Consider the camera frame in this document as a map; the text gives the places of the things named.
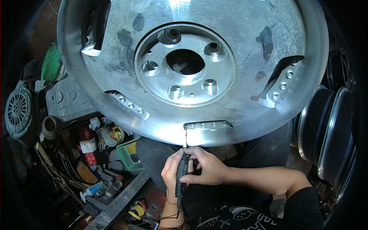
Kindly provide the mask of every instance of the aluminum wheel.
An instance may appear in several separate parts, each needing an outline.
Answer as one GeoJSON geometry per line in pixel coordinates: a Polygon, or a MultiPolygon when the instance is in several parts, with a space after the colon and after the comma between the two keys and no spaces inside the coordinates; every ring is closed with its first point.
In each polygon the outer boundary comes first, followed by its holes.
{"type": "Polygon", "coordinates": [[[220,146],[281,127],[310,101],[329,37],[317,1],[63,0],[68,74],[102,114],[155,140],[220,146]]]}

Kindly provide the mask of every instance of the hand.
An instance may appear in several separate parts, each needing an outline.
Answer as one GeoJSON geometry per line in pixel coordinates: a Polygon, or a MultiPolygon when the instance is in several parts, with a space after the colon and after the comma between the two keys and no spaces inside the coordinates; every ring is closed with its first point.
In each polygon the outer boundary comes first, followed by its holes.
{"type": "MultiPolygon", "coordinates": [[[[171,198],[171,200],[175,199],[176,171],[183,154],[183,149],[179,149],[179,151],[168,157],[161,172],[163,181],[166,184],[166,196],[168,199],[171,198]]],[[[192,174],[193,171],[193,159],[190,159],[188,161],[188,174],[192,174]]]]}
{"type": "Polygon", "coordinates": [[[215,155],[204,151],[200,147],[184,149],[184,152],[191,155],[189,159],[197,159],[199,161],[197,169],[202,168],[202,174],[200,176],[182,176],[180,178],[182,183],[218,185],[223,184],[225,177],[230,174],[229,167],[224,165],[215,155]]]}

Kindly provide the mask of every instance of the gold bracelet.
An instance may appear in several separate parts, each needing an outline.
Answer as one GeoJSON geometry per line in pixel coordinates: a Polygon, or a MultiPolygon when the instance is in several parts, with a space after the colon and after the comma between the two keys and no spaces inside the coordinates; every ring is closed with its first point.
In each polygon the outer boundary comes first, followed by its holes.
{"type": "Polygon", "coordinates": [[[169,203],[169,204],[171,204],[171,205],[177,205],[178,203],[171,203],[168,199],[167,199],[167,197],[166,197],[166,195],[165,196],[163,196],[163,198],[169,203]]]}

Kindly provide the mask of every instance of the green wire spool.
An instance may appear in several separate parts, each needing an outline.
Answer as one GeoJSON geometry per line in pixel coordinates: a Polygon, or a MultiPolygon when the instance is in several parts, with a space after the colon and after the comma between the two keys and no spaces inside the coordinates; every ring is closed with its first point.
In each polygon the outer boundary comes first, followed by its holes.
{"type": "Polygon", "coordinates": [[[53,42],[49,46],[45,58],[43,59],[41,80],[45,80],[46,82],[54,82],[59,72],[61,63],[59,47],[57,43],[53,42]]]}

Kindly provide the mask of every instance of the tape roll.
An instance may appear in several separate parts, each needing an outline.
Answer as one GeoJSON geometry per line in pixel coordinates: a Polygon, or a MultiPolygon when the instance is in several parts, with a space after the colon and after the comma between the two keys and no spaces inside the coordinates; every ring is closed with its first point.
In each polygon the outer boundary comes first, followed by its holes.
{"type": "Polygon", "coordinates": [[[137,216],[136,214],[134,214],[134,212],[129,211],[128,212],[130,215],[134,216],[137,220],[141,220],[142,218],[140,218],[139,216],[137,216]]]}
{"type": "Polygon", "coordinates": [[[130,207],[130,210],[137,211],[138,212],[138,216],[143,216],[144,215],[144,209],[139,204],[136,204],[133,207],[130,207]]]}
{"type": "Polygon", "coordinates": [[[88,222],[91,218],[93,218],[93,216],[88,216],[88,217],[86,218],[86,222],[88,222]]]}
{"type": "Polygon", "coordinates": [[[135,201],[134,202],[134,205],[136,205],[136,204],[140,204],[142,206],[144,212],[147,211],[147,206],[144,204],[144,201],[143,200],[141,200],[141,201],[135,201]]]}

